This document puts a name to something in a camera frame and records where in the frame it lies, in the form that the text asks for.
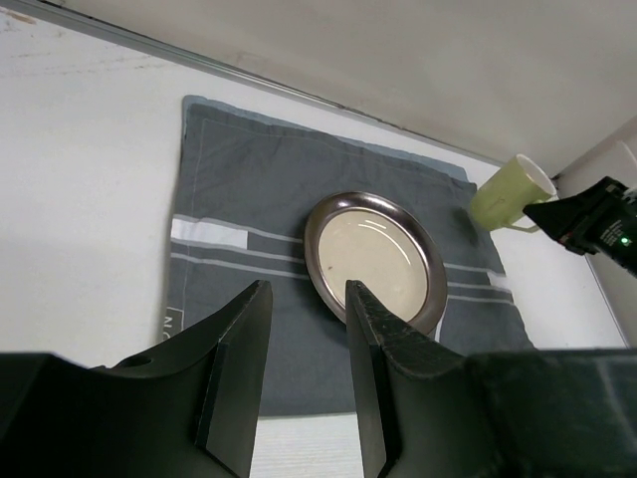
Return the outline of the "grey striped cloth placemat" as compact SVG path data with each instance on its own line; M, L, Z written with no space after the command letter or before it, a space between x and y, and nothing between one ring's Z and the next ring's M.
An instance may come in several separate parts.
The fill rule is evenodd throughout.
M311 283L303 235L311 209L345 191L383 196L429 233L450 297L432 338L471 355L532 343L490 235L467 209L461 167L187 96L170 230L166 319L190 327L257 280L271 283L265 416L351 413L344 324Z

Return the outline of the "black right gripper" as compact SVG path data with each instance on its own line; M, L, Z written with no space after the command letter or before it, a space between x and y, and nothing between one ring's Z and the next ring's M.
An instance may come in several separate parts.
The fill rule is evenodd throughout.
M601 253L636 274L636 189L605 176L586 190L524 214L553 241L577 255Z

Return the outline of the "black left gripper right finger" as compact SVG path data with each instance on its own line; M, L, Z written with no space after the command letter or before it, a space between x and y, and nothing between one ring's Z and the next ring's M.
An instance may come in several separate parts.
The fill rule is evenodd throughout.
M632 477L636 353L464 357L346 285L367 477Z

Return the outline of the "brown rimmed cream plate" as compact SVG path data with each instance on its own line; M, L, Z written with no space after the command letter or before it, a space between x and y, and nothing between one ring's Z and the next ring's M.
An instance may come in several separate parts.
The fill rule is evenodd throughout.
M418 220L376 194L323 198L310 212L304 255L319 296L345 321L345 285L362 282L389 312L432 333L444 316L448 283L442 257Z

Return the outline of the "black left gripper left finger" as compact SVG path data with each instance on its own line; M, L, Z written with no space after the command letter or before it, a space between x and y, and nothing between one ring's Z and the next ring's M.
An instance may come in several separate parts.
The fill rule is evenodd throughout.
M246 477L273 310L258 281L114 367L1 357L5 477Z

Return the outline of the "yellow plastic cup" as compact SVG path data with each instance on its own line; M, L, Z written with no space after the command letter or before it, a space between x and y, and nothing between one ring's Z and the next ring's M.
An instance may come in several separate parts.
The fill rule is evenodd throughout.
M524 208L555 196L556 188L546 173L527 156L517 154L476 191L469 213L487 231L507 228L534 233L537 225L516 225L525 216Z

